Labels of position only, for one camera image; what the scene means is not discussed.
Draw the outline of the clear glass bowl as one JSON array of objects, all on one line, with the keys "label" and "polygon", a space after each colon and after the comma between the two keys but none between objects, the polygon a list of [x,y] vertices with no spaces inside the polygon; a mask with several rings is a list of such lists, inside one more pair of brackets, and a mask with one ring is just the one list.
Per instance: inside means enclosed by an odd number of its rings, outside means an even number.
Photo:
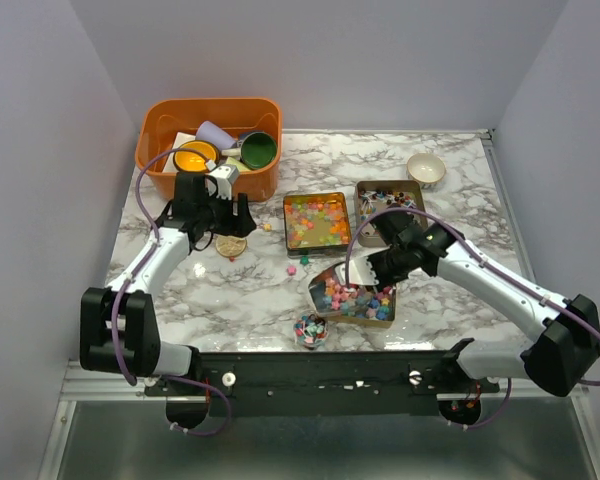
[{"label": "clear glass bowl", "polygon": [[298,345],[308,350],[315,350],[326,342],[329,334],[328,323],[315,313],[302,315],[294,323],[293,333]]}]

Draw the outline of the metal scoop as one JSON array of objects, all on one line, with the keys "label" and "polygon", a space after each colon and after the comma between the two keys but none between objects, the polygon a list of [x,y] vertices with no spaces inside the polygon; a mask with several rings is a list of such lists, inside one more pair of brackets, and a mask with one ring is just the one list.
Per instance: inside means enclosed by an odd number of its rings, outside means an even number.
[{"label": "metal scoop", "polygon": [[326,277],[339,285],[346,285],[345,265],[343,263],[335,264],[325,270]]}]

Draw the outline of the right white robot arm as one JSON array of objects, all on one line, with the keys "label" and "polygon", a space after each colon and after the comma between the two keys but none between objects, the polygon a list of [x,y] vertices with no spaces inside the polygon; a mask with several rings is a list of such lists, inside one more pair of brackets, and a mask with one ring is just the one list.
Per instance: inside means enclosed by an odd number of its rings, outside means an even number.
[{"label": "right white robot arm", "polygon": [[543,289],[479,252],[457,230],[439,222],[423,228],[403,208],[389,208],[370,222],[387,245],[367,261],[378,286],[421,270],[464,288],[525,336],[520,343],[461,341],[439,370],[447,389],[460,392],[488,377],[521,378],[565,397],[600,357],[599,314],[588,297],[568,299]]}]

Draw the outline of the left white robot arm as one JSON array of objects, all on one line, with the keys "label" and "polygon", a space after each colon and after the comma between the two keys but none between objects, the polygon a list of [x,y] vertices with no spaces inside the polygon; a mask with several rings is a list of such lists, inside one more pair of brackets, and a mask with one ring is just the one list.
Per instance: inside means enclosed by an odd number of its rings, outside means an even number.
[{"label": "left white robot arm", "polygon": [[80,305],[79,360],[83,369],[137,378],[167,376],[181,395],[202,380],[197,348],[161,339],[155,298],[200,240],[244,239],[256,228],[244,193],[234,193],[240,173],[219,166],[208,174],[181,172],[174,197],[150,220],[149,240],[132,263],[107,286],[85,291]]}]

